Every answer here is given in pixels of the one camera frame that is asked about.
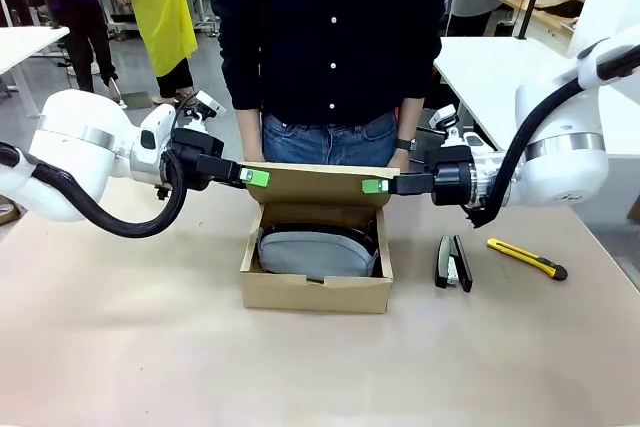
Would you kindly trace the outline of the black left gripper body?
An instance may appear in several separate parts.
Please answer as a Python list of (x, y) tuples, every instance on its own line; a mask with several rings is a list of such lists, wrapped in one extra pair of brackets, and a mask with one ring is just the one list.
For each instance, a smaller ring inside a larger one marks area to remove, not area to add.
[(205, 190), (223, 171), (223, 149), (224, 142), (207, 132), (180, 127), (171, 136), (171, 150), (182, 166), (187, 188), (194, 191)]

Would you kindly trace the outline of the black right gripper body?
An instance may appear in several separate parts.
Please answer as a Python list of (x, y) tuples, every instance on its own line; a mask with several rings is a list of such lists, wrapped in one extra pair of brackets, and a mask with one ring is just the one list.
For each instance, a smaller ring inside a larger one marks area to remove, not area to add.
[(425, 168), (433, 174), (432, 202), (436, 206), (462, 206), (471, 198), (471, 148), (439, 147), (425, 154)]

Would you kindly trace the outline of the person's left hand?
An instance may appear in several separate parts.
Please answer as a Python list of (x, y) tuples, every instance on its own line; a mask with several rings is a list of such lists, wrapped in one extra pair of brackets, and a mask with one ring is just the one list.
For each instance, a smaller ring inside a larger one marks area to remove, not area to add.
[(401, 173), (408, 172), (410, 167), (410, 152), (404, 149), (396, 149), (387, 166), (389, 168), (396, 168)]

